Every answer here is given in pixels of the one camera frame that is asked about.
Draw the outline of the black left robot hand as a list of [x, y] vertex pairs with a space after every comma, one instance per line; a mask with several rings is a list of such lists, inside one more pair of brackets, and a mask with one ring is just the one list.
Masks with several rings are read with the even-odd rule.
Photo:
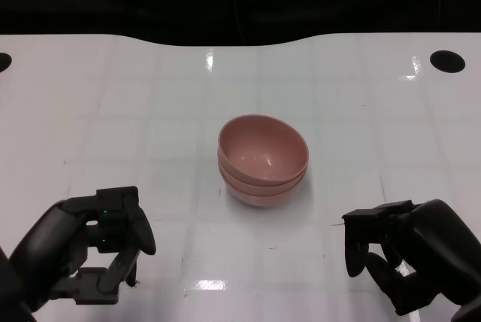
[[97, 190], [52, 205], [9, 259], [35, 312], [53, 299], [114, 305], [119, 285], [136, 285], [140, 253], [154, 255], [150, 223], [135, 186]]

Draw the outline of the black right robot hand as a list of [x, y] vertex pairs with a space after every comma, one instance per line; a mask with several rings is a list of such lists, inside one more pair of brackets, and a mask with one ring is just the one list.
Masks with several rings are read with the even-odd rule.
[[444, 201], [410, 200], [343, 216], [346, 270], [368, 270], [399, 316], [442, 294], [458, 305], [453, 321], [480, 319], [480, 243]]

